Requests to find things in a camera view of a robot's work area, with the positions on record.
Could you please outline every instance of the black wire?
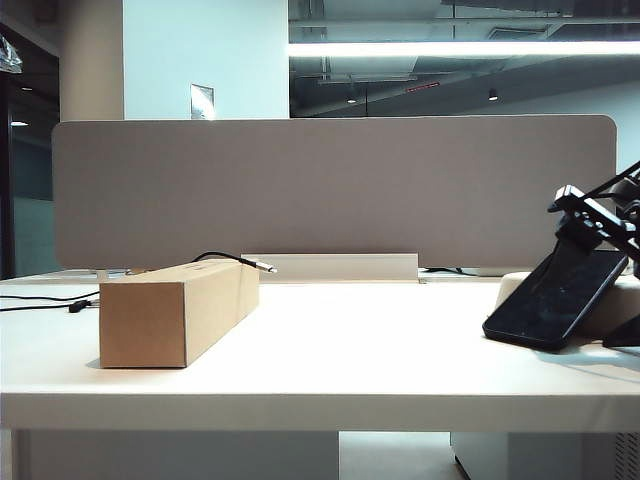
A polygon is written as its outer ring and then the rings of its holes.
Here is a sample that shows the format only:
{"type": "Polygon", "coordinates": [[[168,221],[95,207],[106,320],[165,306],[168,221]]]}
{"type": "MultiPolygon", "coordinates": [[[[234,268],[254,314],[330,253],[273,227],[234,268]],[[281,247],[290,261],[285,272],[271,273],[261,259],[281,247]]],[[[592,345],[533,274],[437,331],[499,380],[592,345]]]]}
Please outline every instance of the black wire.
{"type": "Polygon", "coordinates": [[[633,172],[635,170],[638,170],[639,168],[640,168],[640,161],[634,163],[629,168],[627,168],[623,172],[621,172],[618,175],[616,175],[615,177],[613,177],[611,180],[607,180],[606,182],[604,182],[599,187],[596,187],[593,190],[591,190],[590,192],[585,193],[581,198],[591,198],[593,195],[597,194],[598,192],[601,192],[602,190],[606,190],[607,188],[612,187],[613,185],[618,183],[620,180],[622,180],[624,177],[629,176],[629,174],[631,174],[631,172],[633,172]]]}
{"type": "Polygon", "coordinates": [[[256,262],[254,262],[253,260],[248,260],[246,258],[242,258],[242,257],[238,257],[237,255],[232,255],[230,253],[226,253],[226,252],[216,252],[216,251],[212,251],[212,252],[204,252],[201,253],[200,255],[198,255],[196,258],[194,258],[193,260],[191,260],[191,262],[199,262],[200,260],[202,260],[205,257],[224,257],[224,258],[230,258],[232,260],[237,260],[238,262],[242,263],[243,265],[249,265],[250,267],[253,268],[258,268],[256,266],[256,262]]]}
{"type": "Polygon", "coordinates": [[[191,262],[199,262],[200,260],[202,260],[205,257],[225,257],[225,258],[231,258],[232,260],[237,260],[239,262],[245,262],[246,261],[244,258],[238,257],[236,255],[232,255],[230,253],[212,251],[212,252],[201,253],[196,258],[191,260],[191,262]]]}
{"type": "Polygon", "coordinates": [[[466,275],[467,277],[477,277],[477,275],[473,273],[463,272],[461,268],[425,268],[425,273],[438,273],[438,272],[446,272],[446,273],[456,273],[458,275],[466,275]]]}
{"type": "Polygon", "coordinates": [[[12,299],[12,300],[51,300],[52,302],[70,302],[72,300],[79,300],[81,298],[87,298],[92,295],[98,295],[100,291],[85,293],[84,295],[78,295],[77,297],[22,297],[19,295],[0,295],[0,298],[12,299]]]}
{"type": "Polygon", "coordinates": [[[30,305],[28,307],[9,307],[0,308],[0,312],[13,312],[14,310],[44,310],[47,308],[68,308],[72,303],[65,303],[62,305],[30,305]]]}

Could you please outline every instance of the fluorescent light strip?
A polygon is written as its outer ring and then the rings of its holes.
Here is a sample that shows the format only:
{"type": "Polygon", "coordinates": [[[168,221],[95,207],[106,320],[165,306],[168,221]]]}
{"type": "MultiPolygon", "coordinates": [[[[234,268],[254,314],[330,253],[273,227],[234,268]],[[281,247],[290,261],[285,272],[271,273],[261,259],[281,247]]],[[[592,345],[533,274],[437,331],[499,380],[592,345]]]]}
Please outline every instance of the fluorescent light strip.
{"type": "Polygon", "coordinates": [[[290,57],[462,57],[640,55],[640,42],[290,43],[290,57]]]}

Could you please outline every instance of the floor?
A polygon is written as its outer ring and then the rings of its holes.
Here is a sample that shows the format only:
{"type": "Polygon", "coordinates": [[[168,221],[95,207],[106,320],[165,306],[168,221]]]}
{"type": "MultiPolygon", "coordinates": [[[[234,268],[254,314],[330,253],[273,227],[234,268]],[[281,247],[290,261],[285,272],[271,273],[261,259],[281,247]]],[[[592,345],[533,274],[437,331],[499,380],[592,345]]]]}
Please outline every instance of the floor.
{"type": "Polygon", "coordinates": [[[340,432],[340,480],[465,480],[449,433],[340,432]]]}

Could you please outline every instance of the wall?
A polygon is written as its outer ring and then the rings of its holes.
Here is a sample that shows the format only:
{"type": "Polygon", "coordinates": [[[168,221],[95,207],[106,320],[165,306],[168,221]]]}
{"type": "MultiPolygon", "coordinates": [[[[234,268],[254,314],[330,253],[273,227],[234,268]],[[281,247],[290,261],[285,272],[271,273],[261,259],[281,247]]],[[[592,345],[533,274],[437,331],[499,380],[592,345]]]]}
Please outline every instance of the wall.
{"type": "Polygon", "coordinates": [[[14,195],[51,200],[51,149],[13,140],[11,150],[14,195]]]}
{"type": "Polygon", "coordinates": [[[60,119],[122,120],[122,0],[64,0],[60,18],[60,119]]]}
{"type": "Polygon", "coordinates": [[[53,248],[53,202],[14,197],[16,277],[62,270],[53,248]]]}
{"type": "Polygon", "coordinates": [[[14,140],[16,276],[61,270],[53,248],[51,150],[14,140]]]}
{"type": "Polygon", "coordinates": [[[476,114],[604,113],[618,127],[618,171],[640,160],[640,82],[591,88],[521,102],[493,102],[486,108],[460,112],[476,114]]]}
{"type": "Polygon", "coordinates": [[[286,0],[123,1],[125,118],[190,118],[191,83],[217,118],[289,117],[286,0]]]}

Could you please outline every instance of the phone screen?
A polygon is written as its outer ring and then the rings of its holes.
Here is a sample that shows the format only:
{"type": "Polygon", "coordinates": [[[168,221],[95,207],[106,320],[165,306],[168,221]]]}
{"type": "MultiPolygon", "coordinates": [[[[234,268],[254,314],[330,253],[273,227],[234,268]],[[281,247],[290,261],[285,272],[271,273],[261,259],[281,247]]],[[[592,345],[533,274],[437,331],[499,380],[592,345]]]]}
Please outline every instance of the phone screen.
{"type": "Polygon", "coordinates": [[[558,281],[544,276],[551,258],[538,265],[484,322],[487,337],[547,350],[562,348],[628,262],[621,252],[596,250],[558,281]]]}

